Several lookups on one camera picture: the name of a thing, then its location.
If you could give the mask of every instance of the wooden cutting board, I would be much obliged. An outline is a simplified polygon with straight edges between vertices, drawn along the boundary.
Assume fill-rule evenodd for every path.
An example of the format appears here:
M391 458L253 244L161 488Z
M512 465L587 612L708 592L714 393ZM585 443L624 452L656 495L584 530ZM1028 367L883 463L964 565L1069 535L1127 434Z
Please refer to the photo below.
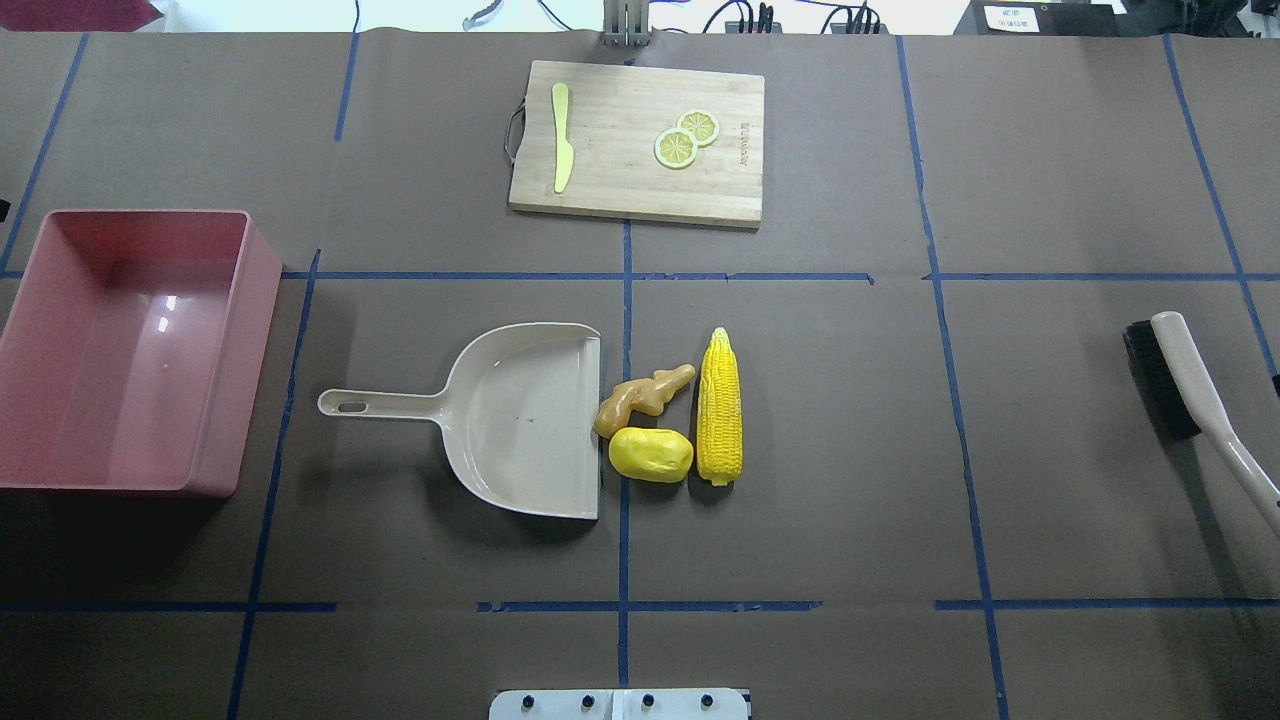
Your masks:
M570 87L575 152L573 173L558 195L557 82ZM667 169L654 158L654 141L695 108L719 119L719 137L689 167ZM516 210L758 228L763 190L763 77L534 61L511 179Z

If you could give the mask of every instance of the pink bin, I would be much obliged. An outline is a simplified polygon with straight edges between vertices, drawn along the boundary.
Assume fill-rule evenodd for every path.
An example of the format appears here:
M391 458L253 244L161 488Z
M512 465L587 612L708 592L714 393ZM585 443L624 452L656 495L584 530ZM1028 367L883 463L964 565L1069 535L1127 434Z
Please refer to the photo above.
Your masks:
M50 213L0 337L0 488L230 496L279 282L246 213Z

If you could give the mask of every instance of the lime slice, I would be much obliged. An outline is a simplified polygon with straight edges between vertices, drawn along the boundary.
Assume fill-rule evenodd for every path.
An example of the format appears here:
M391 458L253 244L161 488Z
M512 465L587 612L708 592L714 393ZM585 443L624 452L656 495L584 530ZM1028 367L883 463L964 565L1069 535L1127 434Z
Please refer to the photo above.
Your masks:
M698 158L698 140L687 129L667 128L653 142L653 155L664 168L686 168Z
M699 147L707 147L719 137L719 120L707 110L690 110L676 120L676 127L685 128L694 136Z

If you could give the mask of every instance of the white bracket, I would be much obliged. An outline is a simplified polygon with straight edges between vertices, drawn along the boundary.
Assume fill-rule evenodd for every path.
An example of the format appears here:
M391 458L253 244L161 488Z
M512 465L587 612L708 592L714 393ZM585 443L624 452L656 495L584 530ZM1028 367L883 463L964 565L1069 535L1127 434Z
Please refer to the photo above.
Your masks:
M649 45L649 0L604 0L604 45Z
M730 688L506 691L489 720L750 720L748 697Z

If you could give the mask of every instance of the yellow knife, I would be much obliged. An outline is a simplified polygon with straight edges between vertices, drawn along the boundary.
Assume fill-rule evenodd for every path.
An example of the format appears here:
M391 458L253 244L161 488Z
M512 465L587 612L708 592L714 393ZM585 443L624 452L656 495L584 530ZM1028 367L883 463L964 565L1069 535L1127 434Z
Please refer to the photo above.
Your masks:
M564 192L573 172L573 146L568 143L568 86L552 86L552 111L556 114L556 192Z

